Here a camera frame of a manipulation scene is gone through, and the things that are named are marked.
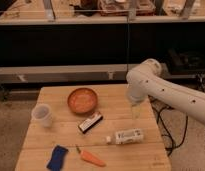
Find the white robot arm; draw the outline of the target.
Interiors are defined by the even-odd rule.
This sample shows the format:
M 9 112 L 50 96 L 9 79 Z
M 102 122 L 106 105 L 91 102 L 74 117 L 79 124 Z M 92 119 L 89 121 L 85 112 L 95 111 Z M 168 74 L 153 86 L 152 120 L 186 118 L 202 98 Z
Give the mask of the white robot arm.
M 139 104 L 150 95 L 205 125 L 205 93 L 166 81 L 161 72 L 152 58 L 132 68 L 126 75 L 129 101 Z

